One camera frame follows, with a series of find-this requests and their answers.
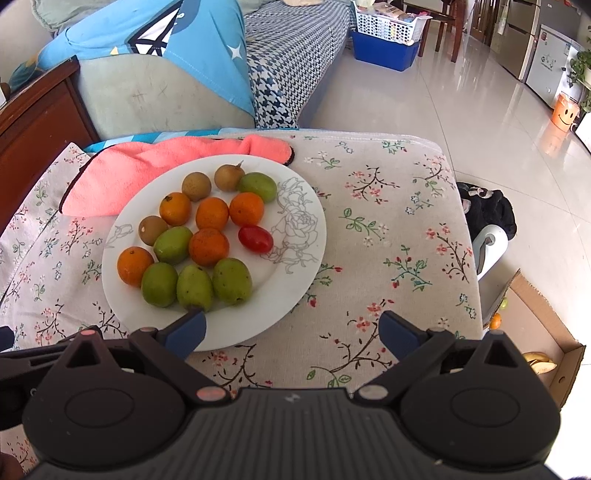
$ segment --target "tiled floor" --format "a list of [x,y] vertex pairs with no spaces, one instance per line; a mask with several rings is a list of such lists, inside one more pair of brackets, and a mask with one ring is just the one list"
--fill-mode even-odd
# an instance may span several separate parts
[[[498,188],[518,234],[480,282],[483,311],[520,268],[581,343],[591,346],[591,155],[560,135],[551,111],[483,44],[465,39],[456,64],[434,52],[405,72],[359,62],[346,50],[313,127],[411,134],[437,142],[458,180]],[[548,464],[564,478],[591,475],[591,348],[563,408]]]

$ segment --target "white basket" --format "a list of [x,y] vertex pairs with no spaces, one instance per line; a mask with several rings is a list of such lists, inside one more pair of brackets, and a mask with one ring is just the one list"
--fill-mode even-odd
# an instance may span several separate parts
[[417,17],[412,22],[402,22],[382,15],[370,15],[360,12],[355,0],[352,0],[357,19],[357,32],[382,40],[412,45],[421,40],[423,28],[431,17]]

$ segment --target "banana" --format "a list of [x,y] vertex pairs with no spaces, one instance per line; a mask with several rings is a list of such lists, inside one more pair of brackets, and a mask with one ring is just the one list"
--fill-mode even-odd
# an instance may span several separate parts
[[539,362],[552,361],[548,355],[542,352],[527,352],[523,354],[523,358],[525,358],[526,362],[531,362],[532,360],[537,360]]
[[556,368],[552,359],[542,352],[527,352],[523,354],[523,358],[537,375],[551,372]]

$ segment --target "black cloth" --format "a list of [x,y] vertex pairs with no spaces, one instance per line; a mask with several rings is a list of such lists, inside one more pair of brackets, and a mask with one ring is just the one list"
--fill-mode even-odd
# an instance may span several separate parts
[[517,233],[517,224],[511,202],[500,190],[487,190],[471,183],[458,182],[457,189],[465,204],[466,221],[472,241],[487,225],[498,225],[511,240]]

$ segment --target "pink towel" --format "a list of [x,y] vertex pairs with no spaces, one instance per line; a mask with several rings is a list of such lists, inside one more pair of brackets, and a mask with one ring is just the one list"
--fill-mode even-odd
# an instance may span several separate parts
[[288,165],[290,145],[276,138],[248,135],[244,140],[177,137],[157,144],[125,142],[105,148],[86,163],[61,199],[70,216],[118,215],[148,183],[191,160],[212,155],[245,154]]

